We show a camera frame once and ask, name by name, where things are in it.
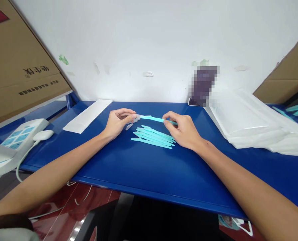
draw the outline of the person's right hand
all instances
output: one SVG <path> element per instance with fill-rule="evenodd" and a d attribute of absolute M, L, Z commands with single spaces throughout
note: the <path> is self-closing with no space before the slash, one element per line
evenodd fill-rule
<path fill-rule="evenodd" d="M 174 126 L 166 120 L 170 118 L 171 121 L 177 122 L 178 126 Z M 202 142 L 206 142 L 198 133 L 195 124 L 189 115 L 179 115 L 172 111 L 164 114 L 162 119 L 170 134 L 175 138 L 176 142 L 183 147 L 197 151 Z"/>

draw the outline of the electrical cord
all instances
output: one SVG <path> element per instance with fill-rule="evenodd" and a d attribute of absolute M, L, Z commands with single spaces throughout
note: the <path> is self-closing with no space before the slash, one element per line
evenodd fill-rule
<path fill-rule="evenodd" d="M 91 191 L 91 188 L 92 188 L 92 186 L 90 186 L 90 190 L 89 190 L 88 194 L 86 195 L 86 197 L 83 199 L 82 202 L 84 202 L 86 200 L 86 198 L 88 197 L 88 195 L 89 195 L 89 193 Z M 78 202 L 76 201 L 76 199 L 74 199 L 74 201 L 75 201 L 76 205 L 81 205 L 82 204 L 82 202 L 80 204 L 78 204 Z"/>
<path fill-rule="evenodd" d="M 67 185 L 67 186 L 72 186 L 72 185 L 74 185 L 75 183 L 76 183 L 76 182 L 70 182 L 70 181 L 68 181 L 66 185 Z"/>
<path fill-rule="evenodd" d="M 22 182 L 23 180 L 19 177 L 19 166 L 22 164 L 22 162 L 24 161 L 25 157 L 28 155 L 28 153 L 33 149 L 34 146 L 36 146 L 38 143 L 40 142 L 40 140 L 37 140 L 34 142 L 33 146 L 25 153 L 25 155 L 22 157 L 22 159 L 18 162 L 17 167 L 16 167 L 16 177 L 17 179 Z"/>
<path fill-rule="evenodd" d="M 88 197 L 88 195 L 89 195 L 89 193 L 90 193 L 90 191 L 91 191 L 91 188 L 92 188 L 92 186 L 90 186 L 89 192 L 88 192 L 88 194 L 86 195 L 86 197 L 83 199 L 82 202 L 84 202 L 84 201 L 86 200 L 86 198 Z M 81 205 L 81 204 L 82 204 L 82 202 L 81 202 L 80 204 L 78 204 L 78 202 L 76 201 L 76 199 L 74 199 L 74 201 L 75 201 L 76 205 Z M 45 214 L 42 214 L 42 215 L 38 215 L 38 216 L 31 217 L 31 218 L 29 218 L 29 220 L 36 219 L 36 218 L 40 218 L 40 217 L 43 217 L 43 216 L 45 216 L 45 215 L 54 213 L 54 212 L 56 212 L 56 211 L 58 211 L 58 210 L 61 210 L 61 209 L 65 208 L 66 206 L 67 206 L 67 204 L 66 204 L 65 206 L 63 206 L 63 207 L 61 207 L 61 208 L 58 208 L 58 209 L 56 209 L 56 210 L 54 210 L 54 211 L 51 211 L 51 212 L 49 212 L 49 213 L 45 213 Z"/>

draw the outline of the blue tabletop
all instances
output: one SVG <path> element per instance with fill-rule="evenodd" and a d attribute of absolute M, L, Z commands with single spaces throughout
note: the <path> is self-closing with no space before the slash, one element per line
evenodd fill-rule
<path fill-rule="evenodd" d="M 92 103 L 80 102 L 50 124 L 46 129 L 55 134 L 29 153 L 21 169 L 36 171 L 98 135 L 104 129 L 111 110 L 125 107 L 154 117 L 162 117 L 172 110 L 190 115 L 203 138 L 298 206 L 298 157 L 265 149 L 234 148 L 222 137 L 203 108 L 186 103 L 112 102 L 82 134 L 62 130 Z M 134 137 L 133 131 L 141 125 L 168 134 L 163 123 L 142 119 L 129 130 L 123 130 L 91 158 L 73 180 L 229 216 L 246 217 L 218 177 L 193 151 L 178 144 L 173 149 L 166 149 L 130 140 Z"/>

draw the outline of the white plug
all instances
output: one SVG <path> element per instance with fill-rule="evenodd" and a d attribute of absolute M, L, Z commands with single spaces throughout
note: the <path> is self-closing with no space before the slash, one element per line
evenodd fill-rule
<path fill-rule="evenodd" d="M 34 141 L 45 141 L 54 134 L 52 130 L 40 131 L 34 137 Z"/>

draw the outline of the power outlet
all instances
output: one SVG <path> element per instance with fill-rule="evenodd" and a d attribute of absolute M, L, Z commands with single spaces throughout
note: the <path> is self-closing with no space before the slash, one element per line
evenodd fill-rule
<path fill-rule="evenodd" d="M 15 141 L 15 142 L 18 142 L 18 141 L 23 141 L 23 140 L 25 140 L 25 138 L 26 138 L 26 137 L 28 137 L 28 135 L 29 135 L 29 134 L 25 134 L 25 135 L 21 135 L 21 136 L 19 136 L 19 137 L 16 139 L 16 141 Z"/>
<path fill-rule="evenodd" d="M 16 131 L 13 132 L 13 134 L 10 137 L 18 136 L 22 131 Z"/>
<path fill-rule="evenodd" d="M 7 146 L 7 145 L 11 144 L 14 140 L 15 140 L 15 137 L 7 139 L 2 143 L 2 146 Z"/>
<path fill-rule="evenodd" d="M 22 144 L 22 142 L 15 143 L 15 144 L 11 145 L 9 148 L 16 150 L 21 144 Z"/>
<path fill-rule="evenodd" d="M 23 131 L 22 134 L 24 134 L 24 133 L 29 133 L 29 132 L 31 132 L 33 129 L 34 129 L 34 127 L 27 128 L 27 129 L 25 129 L 25 130 Z"/>

